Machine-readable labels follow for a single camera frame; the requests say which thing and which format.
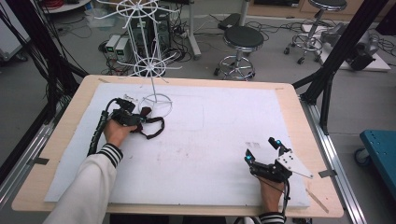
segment gray machine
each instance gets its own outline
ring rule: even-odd
[[[320,35],[320,41],[323,44],[329,43],[334,47],[346,28],[347,26],[340,22],[331,30],[322,32]],[[375,61],[373,55],[378,51],[378,49],[378,39],[370,36],[366,31],[358,44],[356,44],[355,48],[348,53],[346,62],[354,70],[360,71]]]

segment black and white striped cuff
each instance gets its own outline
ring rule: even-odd
[[[103,154],[108,157],[111,163],[117,168],[117,165],[122,160],[122,152],[113,144],[105,144],[97,154]]]
[[[271,223],[271,224],[278,224],[278,223],[285,223],[285,217],[282,213],[272,212],[272,213],[264,213],[259,215],[260,221],[262,224],[264,223]]]

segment person's left hand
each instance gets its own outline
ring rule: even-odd
[[[110,119],[107,121],[103,133],[105,134],[105,138],[108,143],[113,144],[116,147],[120,147],[125,137],[136,128],[136,125],[124,127],[114,119]]]

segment desk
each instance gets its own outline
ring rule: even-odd
[[[318,145],[309,127],[304,111],[294,88],[290,84],[237,82],[224,80],[168,78],[173,86],[227,87],[275,90],[283,118],[298,157],[314,174],[313,179],[304,179],[311,206],[304,209],[288,209],[288,217],[340,217],[343,208],[329,177],[320,178],[318,172],[326,170]],[[36,164],[27,176],[16,196],[12,208],[17,211],[50,211],[54,203],[44,203],[45,195],[54,177],[57,165],[63,155],[78,123],[100,83],[142,83],[140,77],[88,76],[81,83],[75,97],[67,107],[57,128],[43,149],[40,157],[49,159],[47,165]],[[155,79],[157,85],[166,85]],[[218,215],[257,216],[260,207],[245,206],[182,206],[182,205],[141,205],[110,204],[108,213],[139,213],[169,215]]]

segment stool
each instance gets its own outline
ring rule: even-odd
[[[250,27],[232,26],[224,32],[224,42],[227,46],[236,49],[236,55],[225,57],[215,70],[215,76],[224,74],[224,78],[248,80],[254,77],[255,71],[249,59],[242,57],[243,53],[249,54],[262,47],[264,37],[262,34]]]
[[[315,62],[320,61],[320,55],[322,53],[322,43],[318,38],[314,37],[315,31],[317,30],[318,24],[320,22],[320,18],[322,17],[325,10],[340,11],[346,8],[347,6],[346,0],[308,0],[308,2],[313,7],[319,8],[319,12],[315,15],[315,18],[317,19],[314,21],[314,24],[312,25],[308,33],[300,33],[295,35],[292,38],[291,43],[289,43],[288,46],[283,51],[283,53],[289,54],[290,47],[295,47],[295,46],[299,47],[300,49],[303,49],[304,55],[297,61],[298,64],[302,64],[304,62],[305,54],[308,51],[314,51],[314,52],[319,51],[319,54],[315,57],[314,61]]]

